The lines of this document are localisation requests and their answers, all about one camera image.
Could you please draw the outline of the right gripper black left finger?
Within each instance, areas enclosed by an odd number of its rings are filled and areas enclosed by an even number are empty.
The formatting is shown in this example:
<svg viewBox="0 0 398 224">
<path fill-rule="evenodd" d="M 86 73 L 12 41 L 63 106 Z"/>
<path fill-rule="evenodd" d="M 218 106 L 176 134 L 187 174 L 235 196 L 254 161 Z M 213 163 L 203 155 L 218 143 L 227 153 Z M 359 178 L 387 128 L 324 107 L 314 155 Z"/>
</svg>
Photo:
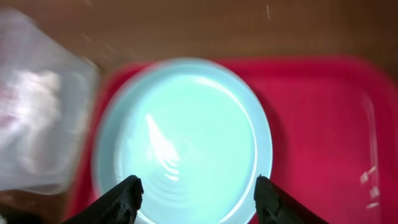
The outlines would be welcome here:
<svg viewBox="0 0 398 224">
<path fill-rule="evenodd" d="M 62 224 L 132 224 L 141 208 L 143 193 L 141 179 L 130 175 Z"/>
</svg>

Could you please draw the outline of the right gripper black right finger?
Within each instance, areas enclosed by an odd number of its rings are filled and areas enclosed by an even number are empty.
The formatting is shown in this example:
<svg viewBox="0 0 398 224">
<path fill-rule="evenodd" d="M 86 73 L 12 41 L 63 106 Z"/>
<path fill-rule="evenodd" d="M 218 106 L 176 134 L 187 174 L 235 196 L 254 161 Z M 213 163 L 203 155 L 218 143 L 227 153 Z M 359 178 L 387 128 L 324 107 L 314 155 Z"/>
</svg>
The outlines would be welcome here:
<svg viewBox="0 0 398 224">
<path fill-rule="evenodd" d="M 256 179 L 254 201 L 260 224 L 326 223 L 263 175 Z"/>
</svg>

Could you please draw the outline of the light blue plate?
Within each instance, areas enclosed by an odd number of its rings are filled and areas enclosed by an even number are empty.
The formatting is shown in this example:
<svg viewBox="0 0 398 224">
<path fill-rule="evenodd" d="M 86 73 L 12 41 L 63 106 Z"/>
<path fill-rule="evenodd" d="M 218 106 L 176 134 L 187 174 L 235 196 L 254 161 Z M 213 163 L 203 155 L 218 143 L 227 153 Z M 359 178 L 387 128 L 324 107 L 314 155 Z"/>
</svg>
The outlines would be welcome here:
<svg viewBox="0 0 398 224">
<path fill-rule="evenodd" d="M 272 170 L 257 96 L 234 72 L 199 58 L 154 63 L 111 98 L 93 147 L 97 196 L 141 179 L 139 223 L 248 223 L 254 188 Z"/>
</svg>

